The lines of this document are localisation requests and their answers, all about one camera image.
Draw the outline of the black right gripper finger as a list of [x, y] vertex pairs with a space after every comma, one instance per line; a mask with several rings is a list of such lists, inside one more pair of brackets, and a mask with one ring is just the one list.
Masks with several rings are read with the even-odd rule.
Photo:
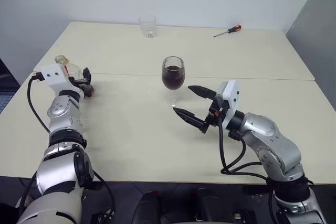
[[194, 92], [197, 96], [202, 97], [204, 99], [210, 99], [215, 100], [216, 98], [216, 92], [213, 90], [210, 90], [203, 86], [188, 86], [188, 89], [190, 89], [192, 92]]
[[199, 118], [197, 118], [193, 113], [181, 109], [181, 108], [173, 108], [173, 111], [186, 123], [198, 128], [201, 130], [205, 125], [205, 122]]

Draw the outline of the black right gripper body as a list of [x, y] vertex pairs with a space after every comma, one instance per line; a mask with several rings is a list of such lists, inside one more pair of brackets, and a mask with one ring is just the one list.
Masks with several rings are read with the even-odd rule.
[[205, 134], [209, 128], [209, 126], [217, 127], [218, 126], [218, 114], [220, 111], [220, 107], [216, 99], [213, 100], [211, 106], [208, 110], [208, 115], [206, 116], [203, 126], [201, 128], [201, 132]]

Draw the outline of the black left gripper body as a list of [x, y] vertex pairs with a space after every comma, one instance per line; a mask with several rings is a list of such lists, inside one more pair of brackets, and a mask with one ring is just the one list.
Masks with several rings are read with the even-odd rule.
[[83, 84], [88, 84], [87, 78], [82, 78], [82, 79], [75, 79], [74, 77], [70, 77], [70, 82], [74, 86], [79, 86]]

